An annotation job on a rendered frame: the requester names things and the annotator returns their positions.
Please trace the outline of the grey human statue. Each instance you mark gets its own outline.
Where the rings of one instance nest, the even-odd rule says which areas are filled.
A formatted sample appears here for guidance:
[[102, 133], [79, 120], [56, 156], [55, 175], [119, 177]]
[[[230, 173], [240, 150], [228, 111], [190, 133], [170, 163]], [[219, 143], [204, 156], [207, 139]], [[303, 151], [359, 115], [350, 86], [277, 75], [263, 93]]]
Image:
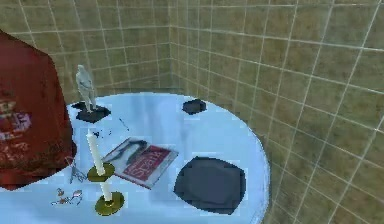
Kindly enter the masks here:
[[90, 74], [83, 65], [77, 66], [76, 83], [82, 96], [86, 110], [91, 113], [96, 109], [94, 86]]

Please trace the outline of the white candle on brass holder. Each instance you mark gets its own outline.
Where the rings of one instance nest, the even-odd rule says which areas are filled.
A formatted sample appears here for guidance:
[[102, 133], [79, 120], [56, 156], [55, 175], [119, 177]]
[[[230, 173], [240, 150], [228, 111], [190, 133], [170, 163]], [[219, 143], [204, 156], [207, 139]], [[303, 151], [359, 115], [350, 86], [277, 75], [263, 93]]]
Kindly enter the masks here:
[[88, 171], [87, 179], [90, 182], [105, 182], [114, 174], [115, 167], [111, 163], [105, 163], [101, 160], [97, 138], [91, 130], [88, 130], [86, 138], [94, 162], [94, 166]]

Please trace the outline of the red and grey book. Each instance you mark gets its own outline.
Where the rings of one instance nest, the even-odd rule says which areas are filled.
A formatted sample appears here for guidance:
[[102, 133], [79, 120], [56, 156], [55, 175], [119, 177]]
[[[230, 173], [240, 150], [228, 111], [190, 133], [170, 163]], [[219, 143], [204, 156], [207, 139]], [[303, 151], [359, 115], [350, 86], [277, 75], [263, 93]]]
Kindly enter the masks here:
[[177, 156], [177, 151], [128, 138], [102, 161], [115, 167], [115, 176], [151, 189]]

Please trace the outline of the round pale blue glass table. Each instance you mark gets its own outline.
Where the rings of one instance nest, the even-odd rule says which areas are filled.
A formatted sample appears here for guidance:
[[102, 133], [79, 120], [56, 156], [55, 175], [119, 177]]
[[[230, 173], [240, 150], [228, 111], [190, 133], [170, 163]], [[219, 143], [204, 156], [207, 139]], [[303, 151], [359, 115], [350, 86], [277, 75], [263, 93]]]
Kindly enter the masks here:
[[[152, 189], [111, 177], [111, 190], [125, 198], [124, 206], [111, 216], [100, 216], [94, 209], [100, 186], [71, 179], [70, 169], [15, 191], [0, 189], [0, 224], [261, 224], [270, 180], [261, 142], [242, 120], [214, 104], [201, 113], [186, 114], [186, 100], [183, 95], [155, 93], [99, 97], [97, 103], [111, 113], [95, 124], [78, 120], [77, 109], [69, 108], [78, 147], [76, 166], [82, 172], [93, 165], [88, 130], [98, 133], [102, 155], [136, 137], [173, 149], [178, 156]], [[196, 209], [174, 194], [177, 174], [196, 156], [221, 159], [244, 170], [246, 191], [233, 214]]]

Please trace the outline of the red cardboard box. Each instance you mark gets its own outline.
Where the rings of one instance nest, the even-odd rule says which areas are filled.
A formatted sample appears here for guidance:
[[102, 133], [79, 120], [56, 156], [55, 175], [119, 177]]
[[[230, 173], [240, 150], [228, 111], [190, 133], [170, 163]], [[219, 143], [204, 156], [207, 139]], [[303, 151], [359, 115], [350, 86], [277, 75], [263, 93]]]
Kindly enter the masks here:
[[0, 30], [0, 187], [50, 177], [76, 155], [52, 58]]

